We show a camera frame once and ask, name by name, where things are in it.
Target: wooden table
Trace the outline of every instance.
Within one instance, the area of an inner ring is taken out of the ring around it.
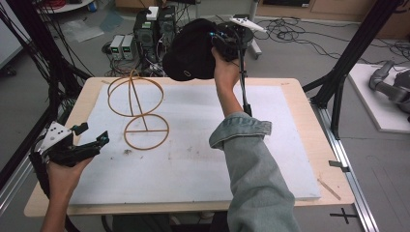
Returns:
[[[104,84],[116,78],[93,77],[87,80],[76,102],[73,112],[67,121],[67,128],[86,122],[99,92]],[[214,80],[192,80],[176,82],[169,78],[152,78],[159,84],[166,85],[214,85]],[[322,197],[317,200],[296,201],[295,206],[324,206],[324,205],[351,205],[354,195],[340,168],[329,165],[329,160],[336,160],[328,140],[321,129],[307,97],[298,80],[292,78],[248,78],[247,85],[280,86],[286,97],[294,123],[307,157],[309,158],[314,175],[317,179]],[[188,203],[145,203],[145,204],[111,204],[111,205],[81,205],[70,206],[69,215],[109,215],[132,213],[158,212],[200,212],[224,211],[229,202],[188,202]],[[27,205],[24,214],[28,217],[43,217],[46,212],[47,198],[40,185],[37,184]]]

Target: wooden wire sculpture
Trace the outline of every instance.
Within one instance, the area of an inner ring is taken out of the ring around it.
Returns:
[[[107,90],[108,106],[114,113],[116,113],[118,115],[121,115],[121,116],[124,116],[124,117],[133,117],[133,119],[130,120],[130,122],[127,124],[126,128],[124,129],[124,139],[126,140],[126,143],[130,147],[133,147],[136,150],[146,151],[146,150],[151,150],[151,149],[159,147],[166,140],[166,138],[169,135],[169,125],[166,122],[166,120],[164,118],[162,118],[162,116],[157,115],[157,114],[151,114],[151,112],[153,112],[155,109],[157,109],[163,101],[163,89],[162,89],[162,87],[159,85],[159,83],[155,82],[152,79],[144,78],[144,77],[141,77],[139,75],[138,76],[133,76],[134,72],[136,72],[136,70],[131,71],[129,77],[120,77],[120,78],[118,78],[118,79],[111,82],[111,84],[108,86],[108,90]],[[139,100],[139,97],[138,97],[138,94],[136,92],[136,88],[135,88],[135,85],[134,85],[135,81],[140,81],[140,80],[145,80],[145,81],[148,81],[148,82],[154,84],[161,91],[160,101],[153,108],[151,108],[150,110],[148,110],[146,112],[144,112],[142,110],[141,101]],[[122,86],[126,83],[128,84],[128,87],[129,87],[128,88],[128,90],[129,90],[128,99],[129,99],[130,113],[128,113],[128,112],[119,112],[118,110],[114,109],[113,105],[111,105],[111,97],[112,97],[112,94],[114,93],[114,91],[117,90],[118,87],[120,87],[120,86]],[[136,99],[138,109],[139,109],[139,113],[134,112],[134,108],[132,106],[132,94]],[[146,118],[148,118],[148,117],[149,118],[156,118],[157,120],[159,119],[160,121],[163,121],[164,129],[151,129],[148,126],[148,123],[147,123],[147,120],[146,120]],[[134,123],[138,119],[142,120],[143,128],[142,129],[133,129],[132,128],[132,123]],[[163,139],[159,143],[157,143],[156,145],[141,147],[141,146],[137,146],[137,145],[135,145],[131,142],[131,139],[130,139],[131,134],[154,133],[154,132],[156,132],[156,133],[163,132],[165,134]]]

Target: white board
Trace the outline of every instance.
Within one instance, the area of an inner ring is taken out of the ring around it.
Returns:
[[[79,144],[94,141],[108,130],[110,142],[87,166],[71,204],[161,203],[228,201],[232,199],[223,152],[211,149],[208,139],[223,120],[215,86],[163,85],[163,103],[153,113],[170,126],[166,141],[150,151],[137,151],[124,141],[123,130],[132,119],[113,113],[102,87],[88,119],[89,130]],[[128,87],[119,87],[112,105],[128,108]],[[241,99],[241,91],[235,89]],[[143,108],[155,105],[160,91],[137,86]],[[297,199],[319,198],[320,191],[286,99],[275,86],[247,86],[253,116],[273,122],[265,143],[278,162]]]
[[[396,104],[389,101],[386,95],[375,92],[368,87],[371,75],[380,68],[380,66],[364,64],[355,65],[350,72],[353,86],[379,131],[410,133],[410,123],[407,122],[409,114],[401,111]],[[403,67],[395,68],[399,71],[405,69]],[[391,69],[384,82],[393,85],[397,74],[397,71]]]

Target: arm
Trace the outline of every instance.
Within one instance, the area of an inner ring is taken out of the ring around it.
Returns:
[[[231,231],[299,231],[293,216],[295,198],[278,165],[263,142],[271,123],[242,112],[233,95],[239,68],[216,58],[215,81],[225,120],[210,138],[213,148],[222,149],[233,194],[228,210]]]
[[[64,222],[70,198],[78,184],[82,171],[90,161],[91,159],[86,159],[74,167],[61,166],[52,161],[47,165],[50,197],[42,232],[64,231]]]

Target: jacket cuff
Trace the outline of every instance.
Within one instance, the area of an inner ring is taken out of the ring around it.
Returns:
[[[272,123],[268,121],[259,121],[250,117],[245,112],[235,112],[227,116],[220,125],[215,129],[209,138],[211,148],[223,150],[223,141],[237,136],[255,136],[263,137],[270,135]]]

